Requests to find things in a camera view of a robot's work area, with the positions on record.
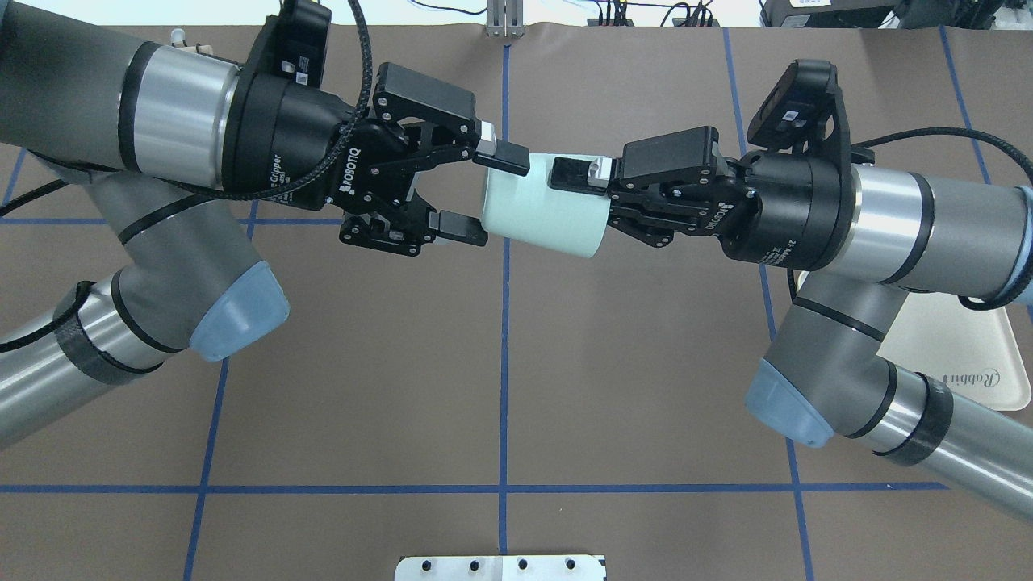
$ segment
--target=white bracket with holes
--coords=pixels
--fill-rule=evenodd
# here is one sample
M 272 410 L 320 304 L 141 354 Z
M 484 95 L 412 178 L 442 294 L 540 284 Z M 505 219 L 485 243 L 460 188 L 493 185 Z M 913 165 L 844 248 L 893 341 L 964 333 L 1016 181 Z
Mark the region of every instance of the white bracket with holes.
M 597 555 L 407 557 L 395 581 L 605 581 L 606 558 Z

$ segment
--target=robotic arm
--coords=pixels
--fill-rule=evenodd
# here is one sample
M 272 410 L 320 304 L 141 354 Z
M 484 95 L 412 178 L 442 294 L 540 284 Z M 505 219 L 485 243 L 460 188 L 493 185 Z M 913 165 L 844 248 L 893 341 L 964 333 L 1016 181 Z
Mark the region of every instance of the robotic arm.
M 320 91 L 330 17 L 283 2 L 242 65 L 0 0 L 0 142 L 82 185 L 132 258 L 0 339 L 0 449 L 180 350 L 218 361 L 286 319 L 217 198 L 332 204 L 342 242 L 406 256 L 439 237 L 487 243 L 416 177 L 464 160 L 524 175 L 528 151 L 496 137 L 469 91 L 397 64 L 380 67 L 369 114 Z
M 716 236 L 730 258 L 818 271 L 747 408 L 793 440 L 817 448 L 839 433 L 1033 520 L 1033 430 L 876 355 L 908 290 L 980 310 L 1033 303 L 1033 190 L 873 166 L 849 145 L 825 61 L 789 66 L 749 141 L 765 149 L 738 160 L 721 156 L 713 127 L 629 143 L 616 159 L 557 157 L 550 185 L 608 197 L 608 225 L 651 246 Z

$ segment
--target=rubbermaid logo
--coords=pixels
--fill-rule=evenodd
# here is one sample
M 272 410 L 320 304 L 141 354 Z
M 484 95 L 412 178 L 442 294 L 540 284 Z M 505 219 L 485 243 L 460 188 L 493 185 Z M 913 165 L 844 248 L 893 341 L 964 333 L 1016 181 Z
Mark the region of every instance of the rubbermaid logo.
M 982 386 L 993 388 L 1001 383 L 1001 372 L 988 367 L 978 373 L 944 375 L 943 383 L 948 386 Z

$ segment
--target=sticker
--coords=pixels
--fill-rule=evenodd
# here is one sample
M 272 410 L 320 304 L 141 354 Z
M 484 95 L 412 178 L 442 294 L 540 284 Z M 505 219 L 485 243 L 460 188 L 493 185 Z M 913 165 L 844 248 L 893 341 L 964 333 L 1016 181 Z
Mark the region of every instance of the sticker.
M 807 26 L 807 22 L 811 20 L 811 14 L 796 14 L 794 17 L 786 17 L 782 21 L 782 28 L 804 28 Z

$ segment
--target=blue joint cap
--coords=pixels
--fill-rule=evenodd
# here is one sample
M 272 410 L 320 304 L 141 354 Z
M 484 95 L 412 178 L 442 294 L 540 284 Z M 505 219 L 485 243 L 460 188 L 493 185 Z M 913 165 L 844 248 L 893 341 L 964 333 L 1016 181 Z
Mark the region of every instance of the blue joint cap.
M 1008 283 L 1004 285 L 1005 290 L 1011 288 L 1011 285 L 1019 279 L 1019 273 L 1026 266 L 1026 261 L 1029 259 L 1030 246 L 1033 245 L 1033 189 L 1026 186 L 1020 186 L 1019 189 L 1026 194 L 1026 233 L 1023 235 L 1023 247 L 1019 252 L 1019 258 L 1015 259 L 1015 268 L 1011 272 Z M 1033 284 L 1027 285 L 1022 295 L 1015 298 L 1015 302 L 1024 305 L 1033 305 Z
M 785 375 L 766 359 L 746 394 L 746 408 L 769 428 L 811 448 L 821 448 L 836 432 Z
M 220 361 L 283 325 L 290 305 L 269 263 L 256 263 L 240 276 L 201 317 L 190 348 Z

